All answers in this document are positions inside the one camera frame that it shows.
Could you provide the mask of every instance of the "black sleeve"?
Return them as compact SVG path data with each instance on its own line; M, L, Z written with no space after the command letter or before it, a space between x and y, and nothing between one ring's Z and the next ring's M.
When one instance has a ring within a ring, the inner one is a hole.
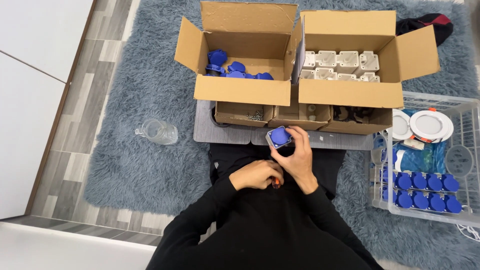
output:
M317 188L313 193L306 195L305 201L310 218L320 230L331 234L350 247L370 268L375 270L383 269L363 246L360 239L357 238L343 218L340 217L340 214L335 210L335 206L321 188Z
M198 245L200 236L206 233L218 212L229 204L236 192L228 177L218 179L167 225L146 269L160 269L167 258L181 257L183 251Z

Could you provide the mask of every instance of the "red and black fabric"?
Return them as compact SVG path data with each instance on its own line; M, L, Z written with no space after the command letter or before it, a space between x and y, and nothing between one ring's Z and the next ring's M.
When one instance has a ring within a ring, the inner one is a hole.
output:
M453 32L453 24L447 16L440 13L430 13L420 18L408 18L396 23L396 35L433 25L437 47L440 46Z

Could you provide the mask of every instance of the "black pants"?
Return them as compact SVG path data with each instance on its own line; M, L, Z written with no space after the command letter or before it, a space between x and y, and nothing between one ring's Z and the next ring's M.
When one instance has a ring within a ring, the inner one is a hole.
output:
M282 147L279 154L288 157L295 151L294 147ZM318 185L325 190L332 200L336 195L336 177L342 166L345 150L312 148L312 172ZM268 146L234 144L210 144L210 180L212 185L222 176L228 176L243 166L255 160L273 160ZM298 188L295 180L285 170L283 172L285 185L282 188Z

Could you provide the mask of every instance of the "floor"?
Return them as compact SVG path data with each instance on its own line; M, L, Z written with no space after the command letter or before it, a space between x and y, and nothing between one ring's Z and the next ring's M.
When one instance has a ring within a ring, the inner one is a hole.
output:
M172 216L128 209L94 207L83 199L95 136L139 2L97 1L35 197L32 217L10 222L156 245L163 229L173 219ZM476 33L476 64L480 73L480 16L476 18L473 13L476 9L476 14L480 14L480 0L466 2L474 18L472 28ZM388 261L382 261L382 265L391 270L412 269Z

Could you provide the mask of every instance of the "hand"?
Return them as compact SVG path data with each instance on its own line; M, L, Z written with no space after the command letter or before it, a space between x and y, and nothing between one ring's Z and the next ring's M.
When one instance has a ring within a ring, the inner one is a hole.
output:
M236 190L245 187L266 189L274 176L283 184L283 170L272 160L256 160L230 175L230 181Z
M270 155L290 173L303 193L310 194L318 188L318 183L312 172L312 149L308 134L298 126L289 126L285 130L295 140L295 152L289 157L283 157L270 146Z

